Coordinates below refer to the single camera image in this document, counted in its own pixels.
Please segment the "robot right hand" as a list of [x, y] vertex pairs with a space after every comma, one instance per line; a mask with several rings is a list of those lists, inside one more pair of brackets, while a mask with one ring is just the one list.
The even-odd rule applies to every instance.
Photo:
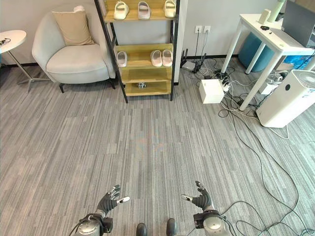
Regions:
[[181, 194], [181, 198], [185, 201], [191, 202], [195, 206], [201, 208], [203, 211], [214, 210], [212, 199], [205, 186], [197, 180], [195, 181], [195, 184], [200, 195], [197, 197], [191, 197], [185, 194]]

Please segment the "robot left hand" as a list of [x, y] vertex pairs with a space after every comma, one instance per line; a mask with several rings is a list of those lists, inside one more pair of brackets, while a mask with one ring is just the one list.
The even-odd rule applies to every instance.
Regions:
[[128, 202], [130, 196], [120, 198], [120, 190], [119, 184], [112, 186], [111, 190], [97, 204], [96, 212], [106, 215], [118, 205]]

